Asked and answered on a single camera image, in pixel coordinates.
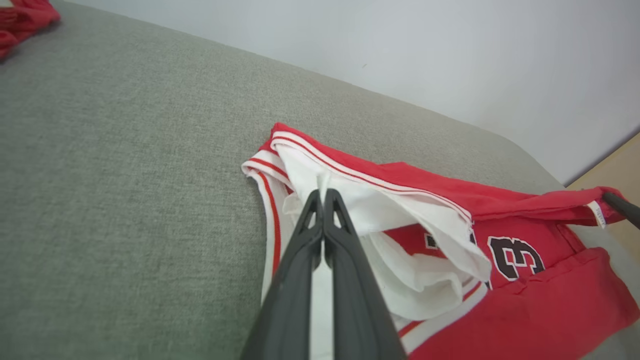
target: white wall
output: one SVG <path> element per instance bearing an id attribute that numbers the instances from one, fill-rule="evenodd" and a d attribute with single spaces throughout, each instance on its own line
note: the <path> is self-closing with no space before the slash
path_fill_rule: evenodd
<path id="1" fill-rule="evenodd" d="M 475 124 L 563 183 L 640 126 L 638 0 L 72 2 Z"/>

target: gray couch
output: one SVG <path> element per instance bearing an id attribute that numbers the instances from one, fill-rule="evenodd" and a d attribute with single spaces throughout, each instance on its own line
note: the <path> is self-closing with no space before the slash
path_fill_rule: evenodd
<path id="1" fill-rule="evenodd" d="M 276 121 L 371 161 L 543 193 L 510 141 L 202 38 L 54 2 L 0 65 L 0 359 L 233 359 L 265 218 L 240 164 Z M 638 267 L 598 229 L 640 299 Z M 637 357 L 637 327 L 591 357 Z"/>

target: jersey number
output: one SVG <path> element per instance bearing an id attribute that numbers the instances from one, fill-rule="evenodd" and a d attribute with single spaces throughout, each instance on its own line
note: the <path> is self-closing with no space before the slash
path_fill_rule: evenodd
<path id="1" fill-rule="evenodd" d="M 518 278 L 516 267 L 527 267 L 527 260 L 524 254 L 529 254 L 533 264 L 528 264 L 531 272 L 537 274 L 545 269 L 538 252 L 526 241 L 516 238 L 494 238 L 489 237 L 489 247 L 493 254 L 493 260 L 498 271 L 509 281 Z M 507 258 L 507 253 L 513 255 L 513 261 Z"/>

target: white stripe trim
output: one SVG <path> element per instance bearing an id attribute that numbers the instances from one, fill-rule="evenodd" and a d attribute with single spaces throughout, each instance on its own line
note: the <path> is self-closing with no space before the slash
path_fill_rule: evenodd
<path id="1" fill-rule="evenodd" d="M 304 147 L 300 147 L 298 144 L 294 143 L 294 142 L 290 142 L 287 141 L 286 139 L 282 139 L 282 138 L 287 138 L 290 139 L 294 142 L 298 142 L 300 144 L 302 144 L 304 147 L 306 147 L 308 150 L 306 150 Z M 390 191 L 389 189 L 391 189 L 390 192 L 397 192 L 397 193 L 402 193 L 402 194 L 407 194 L 407 193 L 412 193 L 412 194 L 416 194 L 416 195 L 425 195 L 428 197 L 431 197 L 432 199 L 436 199 L 439 200 L 440 202 L 444 202 L 447 205 L 450 205 L 451 208 L 455 209 L 462 218 L 464 218 L 469 224 L 471 223 L 471 214 L 462 206 L 456 204 L 455 202 L 453 202 L 450 199 L 447 199 L 446 197 L 442 197 L 438 194 L 429 192 L 427 190 L 424 189 L 417 189 L 417 188 L 410 188 L 408 186 L 402 186 L 402 185 L 397 185 L 397 184 L 392 184 L 392 183 L 388 183 L 382 179 L 378 179 L 377 177 L 373 177 L 370 175 L 367 175 L 365 173 L 359 172 L 357 170 L 353 170 L 352 168 L 348 168 L 336 161 L 333 161 L 331 158 L 329 158 L 327 155 L 325 155 L 324 153 L 322 153 L 321 151 L 317 150 L 313 145 L 311 145 L 308 141 L 306 141 L 305 139 L 301 138 L 298 135 L 289 133 L 287 131 L 276 131 L 275 133 L 273 133 L 273 137 L 271 140 L 271 148 L 273 150 L 276 150 L 276 145 L 278 144 L 282 144 L 282 145 L 286 145 L 289 147 L 293 147 L 297 150 L 299 150 L 300 152 L 302 152 L 303 154 L 306 154 L 309 158 L 311 158 L 312 160 L 315 160 L 316 163 L 319 163 L 322 166 L 326 166 L 325 163 L 330 164 L 331 166 L 347 173 L 347 174 L 351 174 L 352 176 L 358 176 L 361 177 L 362 179 L 366 179 L 367 181 L 372 182 L 373 184 L 376 184 L 378 186 L 384 187 L 385 191 Z M 336 173 L 336 170 L 334 168 L 329 167 L 328 170 Z M 351 180 L 362 183 L 361 179 L 358 178 L 354 178 L 352 177 Z"/>
<path id="2" fill-rule="evenodd" d="M 252 156 L 251 159 L 245 161 L 242 165 L 242 171 L 245 175 L 248 176 L 249 171 L 251 171 L 251 168 L 255 168 L 257 170 L 260 170 L 260 172 L 267 174 L 271 177 L 274 177 L 275 179 L 277 179 L 278 181 L 280 181 L 281 183 L 287 185 L 290 189 L 293 189 L 291 182 L 289 181 L 288 178 L 286 178 L 285 176 L 283 176 L 281 173 L 279 173 L 278 171 L 276 171 L 275 169 L 271 168 L 271 167 L 267 167 L 261 163 L 257 163 L 255 161 L 252 161 L 252 159 L 259 159 L 262 161 L 265 161 L 277 168 L 279 168 L 282 172 L 284 172 L 285 174 L 287 173 L 287 170 L 284 167 L 284 163 L 282 162 L 282 160 L 280 159 L 280 157 L 278 157 L 276 154 L 272 153 L 271 151 L 267 151 L 267 150 L 260 150 L 256 155 Z"/>
<path id="3" fill-rule="evenodd" d="M 484 284 L 481 284 L 476 292 L 469 296 L 462 304 L 460 304 L 460 306 L 440 316 L 436 316 L 433 319 L 426 320 L 420 325 L 413 328 L 411 331 L 407 332 L 400 339 L 407 354 L 413 352 L 416 348 L 422 345 L 438 331 L 459 320 L 460 318 L 462 318 L 462 316 L 465 316 L 469 311 L 471 311 L 471 309 L 473 309 L 476 305 L 478 305 L 478 303 L 480 303 L 486 293 L 486 286 Z"/>
<path id="4" fill-rule="evenodd" d="M 271 209 L 271 199 L 267 192 L 266 184 L 256 170 L 249 170 L 246 173 L 247 176 L 252 177 L 258 184 L 258 190 L 262 197 L 262 204 L 264 205 L 264 214 L 267 219 L 267 243 L 266 243 L 266 259 L 264 260 L 264 273 L 262 275 L 262 296 L 260 301 L 264 301 L 264 297 L 267 296 L 267 291 L 271 285 L 271 270 L 273 269 L 273 251 L 275 248 L 275 221 L 273 219 L 273 210 Z"/>

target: red fabric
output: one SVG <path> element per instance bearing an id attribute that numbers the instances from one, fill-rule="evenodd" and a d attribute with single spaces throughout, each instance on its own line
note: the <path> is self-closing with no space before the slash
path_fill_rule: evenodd
<path id="1" fill-rule="evenodd" d="M 11 2 L 13 8 L 0 8 L 0 59 L 38 30 L 60 20 L 60 14 L 48 0 Z"/>
<path id="2" fill-rule="evenodd" d="M 607 252 L 586 249 L 554 268 L 489 291 L 410 359 L 577 359 L 638 316 Z"/>
<path id="3" fill-rule="evenodd" d="M 302 137 L 350 169 L 388 183 L 427 190 L 471 214 L 474 236 L 470 240 L 493 261 L 492 290 L 469 314 L 415 349 L 412 359 L 576 358 L 640 317 L 635 300 L 611 269 L 606 251 L 586 249 L 566 226 L 598 225 L 586 206 L 592 201 L 600 205 L 608 224 L 623 220 L 602 201 L 605 192 L 621 197 L 616 189 L 598 187 L 543 195 L 512 192 L 432 174 L 406 163 L 371 163 L 280 123 L 272 129 L 272 138 L 277 131 Z M 273 151 L 271 141 L 261 149 Z M 429 246 L 429 234 L 420 225 L 386 234 L 409 254 L 444 256 Z M 514 251 L 510 246 L 516 243 L 525 250 Z M 522 255 L 521 262 L 516 253 Z"/>

